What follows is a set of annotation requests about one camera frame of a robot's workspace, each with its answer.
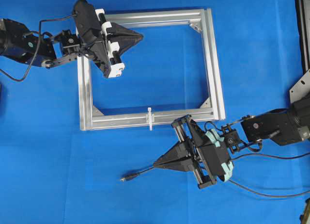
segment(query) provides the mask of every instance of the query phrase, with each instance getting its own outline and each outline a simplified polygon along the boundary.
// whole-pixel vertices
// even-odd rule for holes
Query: cable plug
[[[136,178],[136,177],[139,176],[139,175],[140,175],[139,172],[138,172],[138,173],[128,174],[128,175],[122,177],[122,178],[120,179],[120,181],[122,181],[122,182],[129,181],[129,180],[132,180],[132,179]]]

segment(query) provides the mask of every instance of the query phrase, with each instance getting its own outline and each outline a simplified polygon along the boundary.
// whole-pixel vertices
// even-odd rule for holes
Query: aluminum frame
[[[201,33],[209,98],[198,109],[105,116],[93,105],[90,61],[77,58],[79,116],[81,130],[170,124],[186,114],[195,121],[225,119],[225,108],[217,59],[211,9],[106,15],[110,22],[127,28],[189,25]]]

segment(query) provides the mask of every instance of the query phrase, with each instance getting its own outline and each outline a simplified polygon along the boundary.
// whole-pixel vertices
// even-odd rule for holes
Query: blue tabletop
[[[1,0],[0,17],[37,30],[40,19],[69,15],[75,1]],[[88,2],[107,13],[211,8],[227,115],[218,125],[287,107],[288,89],[302,75],[294,0]],[[43,26],[53,34],[75,29],[73,20]],[[122,77],[107,80],[93,66],[94,104],[108,114],[199,106],[206,99],[199,35],[186,26],[136,30],[145,38],[123,56]],[[26,66],[0,57],[0,68],[20,77]],[[170,126],[80,131],[76,63],[33,67],[23,83],[0,75],[0,83],[1,224],[299,223],[308,196],[261,198],[221,181],[199,190],[192,173],[159,169],[120,182],[177,138]],[[308,150],[308,141],[266,140],[262,151]],[[237,161],[232,177],[263,193],[292,194],[309,189],[309,168],[309,158],[252,157]]]

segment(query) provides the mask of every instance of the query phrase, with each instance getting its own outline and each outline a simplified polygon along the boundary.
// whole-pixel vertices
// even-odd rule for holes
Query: bolt
[[[233,139],[232,139],[232,138],[229,138],[227,142],[228,142],[229,144],[233,144]]]

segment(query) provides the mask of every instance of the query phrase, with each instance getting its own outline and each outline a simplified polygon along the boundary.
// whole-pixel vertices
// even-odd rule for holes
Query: cable
[[[234,185],[244,189],[244,190],[247,190],[248,192],[254,193],[254,194],[259,195],[259,196],[269,197],[269,198],[292,198],[292,197],[302,196],[302,195],[305,195],[307,193],[310,193],[310,190],[307,190],[307,191],[304,191],[304,192],[301,192],[301,193],[290,194],[290,195],[269,195],[269,194],[264,194],[264,193],[256,192],[256,191],[254,191],[252,189],[249,189],[249,188],[247,188],[247,187],[245,187],[245,186],[243,186],[241,184],[238,184],[237,182],[234,182],[231,179],[229,179],[228,181],[233,183]]]
[[[310,155],[310,152],[309,153],[306,153],[306,154],[303,154],[303,155],[298,155],[298,156],[294,156],[294,157],[280,157],[280,156],[275,156],[275,155],[266,155],[266,154],[259,154],[259,153],[250,153],[250,154],[244,154],[244,155],[240,155],[236,158],[232,158],[231,160],[234,161],[234,160],[238,160],[238,159],[241,159],[245,156],[262,156],[262,157],[267,157],[267,158],[273,158],[273,159],[278,159],[278,160],[295,160],[295,159],[299,159],[301,157],[304,157],[304,156],[307,156],[307,155]]]
[[[136,178],[137,176],[140,176],[143,173],[146,173],[146,172],[148,172],[148,171],[150,171],[152,169],[154,169],[154,167],[150,167],[150,168],[148,168],[148,169],[146,169],[144,171],[141,171],[141,172],[136,172],[136,173],[131,173],[131,174],[125,175],[124,177],[122,177],[120,179],[120,181],[125,182],[125,181],[132,180],[132,179]]]
[[[204,131],[207,131],[207,124],[211,124],[213,125],[214,128],[216,128],[218,131],[222,131],[221,129],[217,128],[217,126],[212,122],[212,121],[207,121],[206,123],[204,123]]]
[[[6,75],[7,77],[9,77],[10,79],[16,81],[16,82],[22,82],[23,80],[25,80],[25,78],[27,77],[27,75],[28,75],[28,73],[29,73],[29,71],[30,71],[30,68],[31,68],[31,66],[32,66],[32,64],[33,64],[33,62],[34,62],[34,60],[35,60],[35,58],[37,57],[38,51],[39,51],[39,47],[40,47],[40,44],[41,44],[41,38],[42,38],[42,35],[41,35],[41,25],[42,25],[42,23],[43,23],[43,22],[52,22],[52,21],[63,21],[63,20],[72,18],[72,17],[74,17],[74,16],[76,16],[76,14],[70,15],[70,16],[66,16],[66,17],[63,17],[63,18],[57,18],[57,19],[43,19],[43,20],[40,20],[40,22],[39,22],[39,32],[38,32],[38,34],[39,34],[38,44],[37,44],[37,47],[36,47],[36,49],[35,49],[33,58],[32,58],[32,60],[31,60],[30,64],[28,65],[27,70],[26,70],[24,76],[23,76],[21,79],[16,79],[16,78],[10,76],[8,73],[6,73],[5,71],[3,71],[2,69],[0,69],[0,72],[3,73],[4,75]]]

